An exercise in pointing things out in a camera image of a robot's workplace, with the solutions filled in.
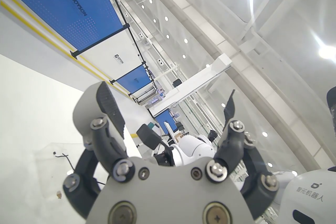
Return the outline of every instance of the ceiling light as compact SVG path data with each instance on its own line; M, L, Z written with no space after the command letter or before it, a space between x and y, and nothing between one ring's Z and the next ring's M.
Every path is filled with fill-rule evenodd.
M336 56L336 48L333 46L322 46L318 51L320 57L325 59L335 59Z

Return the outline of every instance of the ceiling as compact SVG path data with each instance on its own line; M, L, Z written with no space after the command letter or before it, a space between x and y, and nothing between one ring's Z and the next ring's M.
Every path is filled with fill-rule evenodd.
M335 86L336 64L318 54L318 42L336 46L334 0L188 1L232 42L254 40L247 55L312 128L324 131L325 142L334 144L325 97Z

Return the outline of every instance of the yellow stripe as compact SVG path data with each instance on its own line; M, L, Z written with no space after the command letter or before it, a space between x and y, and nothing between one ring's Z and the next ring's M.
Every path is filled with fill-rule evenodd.
M47 36L45 36L42 32L40 32L37 28L35 28L34 26L32 26L26 19L24 19L20 14L18 14L16 11L14 11L11 7L9 7L5 2L0 2L0 5L3 6L6 10L8 10L12 15L14 15L18 20L20 20L22 23L24 23L27 27L29 27L30 29L32 29L34 32L36 32L39 36L41 36L43 39L45 39L46 41L48 41L51 45L53 45L55 48L57 48L58 50L60 50L62 53L64 53L66 56L68 56L69 58L75 60L78 64L80 64L82 67L84 67L85 69L87 69L89 72L91 72L92 74L94 74L95 76L97 76L100 80L104 80L107 82L108 85L111 85L109 81L105 80L104 78L102 78L100 75L98 75L97 73L95 73L93 70L91 70L90 68L88 68L86 65L84 65L82 62L78 61L77 59L75 59L71 54L69 54L67 51L63 50L60 46L58 46L55 42L53 42L52 40L50 40ZM126 97L130 98L126 93L122 92L119 88L113 86L116 90L118 90L120 93L122 93L123 95L125 95Z
M62 44L64 44L65 46L67 46L71 51L75 51L75 49L69 45L65 40L63 40L62 38L60 38L58 36L58 34L56 34L55 32L53 32L51 29L49 29L47 26L45 26L39 19L37 19L32 13L30 13L30 11L28 9L26 9L21 3L19 3L17 0L12 0L18 7L20 7L24 12L26 12L32 19L34 19L37 23L39 23L47 32L51 33L56 39L58 39L60 42L62 42ZM91 62L89 62L85 57L79 56L81 57L86 63L88 63L89 65L91 65L93 68L95 68L98 72L100 72L102 75L104 75L105 77L107 77L109 80L112 80L111 77L109 77L108 75L106 75L104 72L102 72L101 70L99 70L96 66L94 66Z

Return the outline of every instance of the white robot head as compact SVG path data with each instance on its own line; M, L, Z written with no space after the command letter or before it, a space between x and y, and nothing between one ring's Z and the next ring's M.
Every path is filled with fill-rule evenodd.
M335 223L336 167L315 170L294 178L281 200L278 223Z

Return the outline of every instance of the robot logo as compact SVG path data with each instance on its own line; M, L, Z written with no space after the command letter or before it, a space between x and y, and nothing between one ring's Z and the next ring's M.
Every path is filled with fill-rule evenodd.
M321 185L321 184L313 183L313 184L311 185L311 188L318 188L320 185Z

